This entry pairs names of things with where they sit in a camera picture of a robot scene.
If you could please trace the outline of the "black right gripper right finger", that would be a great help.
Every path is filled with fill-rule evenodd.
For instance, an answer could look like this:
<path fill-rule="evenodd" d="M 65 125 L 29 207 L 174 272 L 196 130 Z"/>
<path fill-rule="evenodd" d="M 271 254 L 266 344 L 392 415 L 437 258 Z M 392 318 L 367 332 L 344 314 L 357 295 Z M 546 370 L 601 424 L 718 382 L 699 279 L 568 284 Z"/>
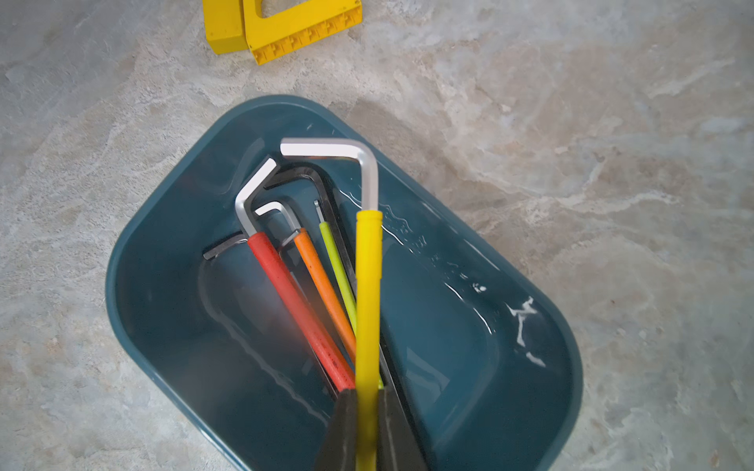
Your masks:
<path fill-rule="evenodd" d="M 404 416 L 397 394 L 391 388 L 379 391 L 377 469 L 381 471 L 427 471 L 417 439 Z"/>

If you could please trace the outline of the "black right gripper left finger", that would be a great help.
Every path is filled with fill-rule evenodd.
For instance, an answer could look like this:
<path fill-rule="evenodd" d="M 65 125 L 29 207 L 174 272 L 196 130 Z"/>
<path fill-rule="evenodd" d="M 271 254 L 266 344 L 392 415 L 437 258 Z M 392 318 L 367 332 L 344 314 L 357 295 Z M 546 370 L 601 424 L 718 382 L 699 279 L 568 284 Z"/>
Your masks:
<path fill-rule="evenodd" d="M 335 403 L 325 440 L 316 457 L 316 471 L 357 470 L 357 391 L 343 390 Z"/>

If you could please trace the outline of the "thin green hex key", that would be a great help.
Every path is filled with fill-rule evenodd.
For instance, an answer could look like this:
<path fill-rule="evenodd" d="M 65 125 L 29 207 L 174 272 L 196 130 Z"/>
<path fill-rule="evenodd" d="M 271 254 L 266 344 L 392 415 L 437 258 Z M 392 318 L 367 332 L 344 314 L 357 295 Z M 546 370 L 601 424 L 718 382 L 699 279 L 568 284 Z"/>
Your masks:
<path fill-rule="evenodd" d="M 357 307 L 355 306 L 353 287 L 351 286 L 343 258 L 341 257 L 338 244 L 336 243 L 332 226 L 329 220 L 325 217 L 324 201 L 315 200 L 314 206 L 319 219 L 320 234 L 322 235 L 326 247 L 328 259 L 338 284 L 340 295 L 337 296 L 337 294 L 335 294 L 335 288 L 332 287 L 331 283 L 328 283 L 327 288 L 325 288 L 324 283 L 320 283 L 318 285 L 318 290 L 336 327 L 339 337 L 344 347 L 347 349 L 349 359 L 351 359 L 351 363 L 355 365 L 355 343 L 357 342 L 355 327 L 357 327 Z"/>

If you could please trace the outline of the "orange hex key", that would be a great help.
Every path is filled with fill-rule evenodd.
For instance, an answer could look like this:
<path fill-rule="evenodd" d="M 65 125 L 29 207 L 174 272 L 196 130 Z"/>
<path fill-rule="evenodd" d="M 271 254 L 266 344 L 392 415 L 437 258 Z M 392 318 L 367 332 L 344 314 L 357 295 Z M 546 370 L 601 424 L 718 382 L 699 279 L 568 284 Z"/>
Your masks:
<path fill-rule="evenodd" d="M 342 344 L 346 348 L 349 358 L 351 361 L 355 362 L 355 348 L 357 347 L 355 333 L 353 332 L 351 323 L 347 319 L 347 314 L 343 310 L 341 302 L 322 265 L 318 252 L 308 235 L 308 231 L 300 225 L 300 221 L 298 221 L 298 218 L 290 206 L 282 201 L 273 200 L 265 203 L 259 206 L 259 208 L 256 208 L 254 213 L 256 216 L 261 217 L 272 211 L 280 212 L 293 231 L 292 235 L 281 243 L 280 251 L 290 243 L 296 245 L 296 249 L 298 249 L 298 253 L 300 253 L 300 257 L 302 257 L 302 260 L 306 265 L 309 276 L 312 278 L 318 294 L 320 294 L 320 297 L 322 298 L 324 306 L 330 315 Z"/>

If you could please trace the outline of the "yellow hex key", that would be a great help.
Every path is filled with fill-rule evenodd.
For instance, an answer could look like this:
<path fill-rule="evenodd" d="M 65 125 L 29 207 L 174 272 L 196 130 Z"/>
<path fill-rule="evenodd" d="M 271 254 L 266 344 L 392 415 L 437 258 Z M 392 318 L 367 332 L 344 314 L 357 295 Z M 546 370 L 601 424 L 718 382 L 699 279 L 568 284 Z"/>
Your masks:
<path fill-rule="evenodd" d="M 380 380 L 380 283 L 382 278 L 382 213 L 379 169 L 372 151 L 350 139 L 283 139 L 288 158 L 347 158 L 361 165 L 361 211 L 357 213 L 357 470 L 377 468 L 378 391 Z"/>

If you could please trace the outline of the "red hex key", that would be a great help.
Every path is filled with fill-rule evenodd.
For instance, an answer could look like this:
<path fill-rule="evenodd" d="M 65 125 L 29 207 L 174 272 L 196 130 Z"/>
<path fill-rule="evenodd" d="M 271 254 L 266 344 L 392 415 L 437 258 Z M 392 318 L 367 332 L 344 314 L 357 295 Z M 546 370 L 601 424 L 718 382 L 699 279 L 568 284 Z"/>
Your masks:
<path fill-rule="evenodd" d="M 253 252 L 284 306 L 304 334 L 308 345 L 332 380 L 338 392 L 355 388 L 355 374 L 336 347 L 335 341 L 315 315 L 289 269 L 273 247 L 266 233 L 259 231 L 253 220 L 251 204 L 255 194 L 274 176 L 278 162 L 267 157 L 253 172 L 235 198 L 235 213 Z"/>

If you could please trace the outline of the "teal plastic storage box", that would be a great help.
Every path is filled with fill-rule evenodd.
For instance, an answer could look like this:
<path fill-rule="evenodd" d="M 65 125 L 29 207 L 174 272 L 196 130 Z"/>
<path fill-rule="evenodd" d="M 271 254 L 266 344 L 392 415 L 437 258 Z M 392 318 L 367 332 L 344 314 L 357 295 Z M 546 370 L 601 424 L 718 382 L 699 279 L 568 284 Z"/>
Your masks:
<path fill-rule="evenodd" d="M 247 245 L 234 201 L 286 137 L 358 139 L 296 96 L 224 114 L 125 227 L 106 279 L 128 355 L 241 470 L 310 470 L 335 400 Z M 433 470 L 545 470 L 579 414 L 583 373 L 560 310 L 373 147 L 383 214 L 381 335 Z"/>

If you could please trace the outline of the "yellow plastic triangle holder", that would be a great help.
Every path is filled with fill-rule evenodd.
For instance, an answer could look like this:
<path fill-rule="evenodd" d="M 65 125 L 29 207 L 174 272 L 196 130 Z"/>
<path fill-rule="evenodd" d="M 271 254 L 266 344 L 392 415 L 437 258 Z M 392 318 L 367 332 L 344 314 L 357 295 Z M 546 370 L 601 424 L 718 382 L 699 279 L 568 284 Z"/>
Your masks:
<path fill-rule="evenodd" d="M 218 55 L 249 50 L 264 65 L 362 22 L 359 0 L 310 0 L 274 16 L 260 1 L 204 1 L 206 40 Z"/>

